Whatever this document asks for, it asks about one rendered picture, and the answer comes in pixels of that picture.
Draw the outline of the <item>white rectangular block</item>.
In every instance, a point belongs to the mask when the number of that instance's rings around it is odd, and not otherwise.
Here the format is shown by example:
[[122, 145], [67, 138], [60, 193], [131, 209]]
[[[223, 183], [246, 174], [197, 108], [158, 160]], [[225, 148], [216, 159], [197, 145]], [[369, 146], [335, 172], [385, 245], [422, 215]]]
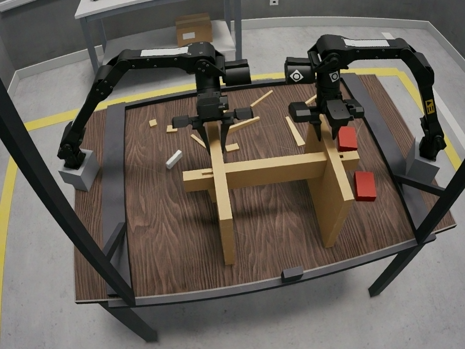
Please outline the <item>white rectangular block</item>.
[[171, 169], [177, 161], [182, 157], [182, 151], [178, 150], [167, 162], [166, 167]]

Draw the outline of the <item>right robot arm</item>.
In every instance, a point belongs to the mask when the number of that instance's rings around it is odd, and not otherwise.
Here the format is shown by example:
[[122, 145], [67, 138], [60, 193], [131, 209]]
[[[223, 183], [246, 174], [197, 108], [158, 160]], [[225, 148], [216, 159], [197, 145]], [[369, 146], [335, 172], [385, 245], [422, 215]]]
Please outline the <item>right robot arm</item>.
[[[438, 121], [432, 90], [434, 71], [425, 56], [407, 44], [404, 39], [354, 40], [341, 35], [326, 34], [321, 35], [307, 54], [308, 58], [286, 58], [284, 63], [286, 84], [313, 84], [317, 73], [319, 86], [337, 88], [340, 86], [340, 70], [348, 70], [347, 65], [353, 61], [401, 59], [417, 81], [424, 110], [424, 116], [420, 118], [425, 134], [419, 144], [420, 156], [435, 162], [438, 152], [447, 147]], [[348, 122], [356, 117], [355, 105], [344, 103], [341, 94], [335, 99], [330, 99], [329, 95], [324, 96], [320, 112], [326, 115], [329, 125], [333, 128], [347, 126]]]

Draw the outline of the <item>red rectangular block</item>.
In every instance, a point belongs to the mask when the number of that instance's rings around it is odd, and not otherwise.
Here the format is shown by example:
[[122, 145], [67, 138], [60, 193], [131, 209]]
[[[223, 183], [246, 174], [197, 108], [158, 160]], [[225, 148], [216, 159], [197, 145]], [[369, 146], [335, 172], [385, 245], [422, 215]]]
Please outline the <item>red rectangular block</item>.
[[339, 152], [357, 151], [355, 128], [342, 126], [337, 134]]
[[354, 186], [356, 201], [374, 202], [376, 199], [376, 188], [373, 172], [354, 173]]

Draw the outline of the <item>wooden rail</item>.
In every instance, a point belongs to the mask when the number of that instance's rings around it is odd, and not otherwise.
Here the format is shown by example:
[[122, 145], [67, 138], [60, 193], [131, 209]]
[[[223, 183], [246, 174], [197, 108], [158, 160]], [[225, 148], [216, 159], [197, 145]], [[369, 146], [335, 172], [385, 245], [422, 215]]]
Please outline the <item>wooden rail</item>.
[[[345, 171], [357, 169], [357, 151], [338, 154]], [[235, 189], [322, 177], [326, 164], [325, 152], [319, 152], [226, 163], [224, 168], [228, 189]], [[183, 172], [186, 192], [215, 189], [214, 174], [202, 175], [201, 170]]]

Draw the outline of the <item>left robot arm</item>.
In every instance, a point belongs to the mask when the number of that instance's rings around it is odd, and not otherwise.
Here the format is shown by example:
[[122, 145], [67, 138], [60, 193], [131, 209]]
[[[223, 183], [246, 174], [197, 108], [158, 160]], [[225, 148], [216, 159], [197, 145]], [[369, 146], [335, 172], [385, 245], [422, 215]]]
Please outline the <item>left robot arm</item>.
[[[195, 74], [197, 90], [221, 87], [220, 76], [226, 87], [251, 84], [248, 60], [225, 62], [225, 56], [210, 42], [194, 42], [178, 48], [125, 49], [98, 69], [90, 93], [74, 120], [65, 127], [57, 153], [58, 158], [65, 160], [64, 167], [79, 170], [86, 156], [79, 148], [85, 125], [97, 105], [112, 93], [122, 76], [128, 70], [151, 68], [180, 68], [189, 75]], [[223, 110], [229, 110], [228, 95], [219, 96], [218, 92], [212, 95], [205, 98], [203, 94], [197, 95], [199, 119], [217, 118]]]

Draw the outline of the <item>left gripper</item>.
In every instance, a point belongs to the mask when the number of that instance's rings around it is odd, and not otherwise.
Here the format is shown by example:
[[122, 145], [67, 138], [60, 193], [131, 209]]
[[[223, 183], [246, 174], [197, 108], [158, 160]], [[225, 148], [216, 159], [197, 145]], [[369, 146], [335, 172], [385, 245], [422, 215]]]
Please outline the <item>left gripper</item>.
[[[216, 87], [216, 88], [207, 88], [207, 89], [201, 89], [197, 90], [197, 95], [198, 94], [203, 94], [204, 98], [205, 97], [212, 97], [213, 92], [218, 92], [218, 95], [221, 96], [221, 88]], [[234, 109], [234, 112], [221, 112], [220, 117], [211, 117], [211, 118], [206, 118], [206, 119], [199, 119], [199, 116], [195, 117], [189, 117], [189, 115], [184, 115], [184, 116], [177, 116], [173, 117], [172, 119], [172, 129], [176, 128], [182, 128], [185, 127], [186, 125], [191, 124], [193, 126], [192, 130], [197, 130], [198, 133], [200, 134], [205, 147], [208, 151], [208, 154], [211, 155], [210, 151], [210, 146], [205, 130], [205, 126], [203, 126], [204, 122], [213, 122], [213, 121], [222, 121], [221, 124], [221, 149], [222, 149], [222, 154], [224, 153], [225, 149], [225, 143], [226, 143], [226, 137], [228, 130], [230, 128], [230, 125], [233, 125], [234, 119], [238, 120], [245, 120], [245, 119], [254, 119], [253, 117], [253, 110], [250, 107], [245, 107], [245, 108], [236, 108]], [[186, 126], [187, 127], [187, 126]]]

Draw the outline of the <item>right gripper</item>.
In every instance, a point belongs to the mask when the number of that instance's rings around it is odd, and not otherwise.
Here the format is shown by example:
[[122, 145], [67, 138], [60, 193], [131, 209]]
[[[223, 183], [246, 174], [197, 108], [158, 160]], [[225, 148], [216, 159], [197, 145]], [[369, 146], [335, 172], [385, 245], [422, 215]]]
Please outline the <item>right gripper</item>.
[[[335, 99], [337, 95], [341, 94], [340, 86], [337, 88], [325, 88], [315, 83], [317, 88], [317, 100], [315, 98], [316, 106], [308, 106], [305, 102], [291, 102], [288, 106], [288, 112], [296, 123], [309, 122], [313, 124], [318, 141], [321, 141], [321, 120], [320, 120], [320, 107], [323, 97], [326, 95], [330, 96], [330, 99]], [[345, 99], [343, 100], [347, 105], [354, 104], [356, 107], [355, 119], [364, 118], [364, 108], [356, 99]], [[332, 128], [332, 138], [335, 140], [341, 127]]]

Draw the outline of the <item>tan wooden board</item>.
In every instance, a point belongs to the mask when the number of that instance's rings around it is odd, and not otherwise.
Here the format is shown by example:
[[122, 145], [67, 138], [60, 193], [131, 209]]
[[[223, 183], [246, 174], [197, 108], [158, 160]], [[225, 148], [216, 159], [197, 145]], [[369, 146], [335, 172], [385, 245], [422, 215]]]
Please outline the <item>tan wooden board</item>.
[[207, 122], [225, 265], [235, 264], [233, 217], [217, 121]]
[[322, 177], [309, 178], [311, 193], [324, 248], [332, 247], [341, 231], [354, 197], [335, 143], [320, 114], [321, 141], [318, 141], [313, 124], [308, 124], [304, 154], [325, 152], [327, 164]]

